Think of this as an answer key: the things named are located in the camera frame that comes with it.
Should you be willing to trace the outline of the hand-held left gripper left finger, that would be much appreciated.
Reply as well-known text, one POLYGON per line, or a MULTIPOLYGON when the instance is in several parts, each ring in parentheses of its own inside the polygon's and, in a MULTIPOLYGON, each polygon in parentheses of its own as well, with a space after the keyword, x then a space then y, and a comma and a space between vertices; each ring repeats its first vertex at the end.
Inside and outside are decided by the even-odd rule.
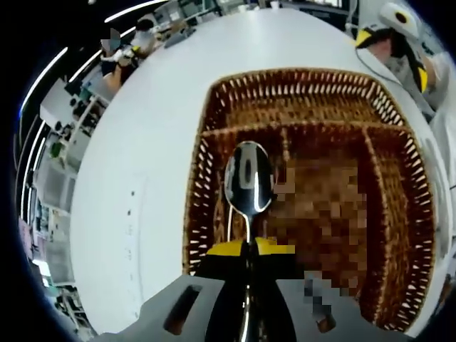
POLYGON ((182 275, 148 299, 139 318, 103 341, 238 341, 247 282, 245 244, 218 244, 194 275, 182 275))

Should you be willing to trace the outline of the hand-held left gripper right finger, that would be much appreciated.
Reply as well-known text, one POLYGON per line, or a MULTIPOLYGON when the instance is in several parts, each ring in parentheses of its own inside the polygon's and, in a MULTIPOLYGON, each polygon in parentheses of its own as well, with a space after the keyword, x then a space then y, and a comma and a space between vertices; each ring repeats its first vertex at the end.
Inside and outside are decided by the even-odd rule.
POLYGON ((270 341, 408 341, 363 318, 355 299, 303 271, 293 246, 257 237, 252 293, 270 341))

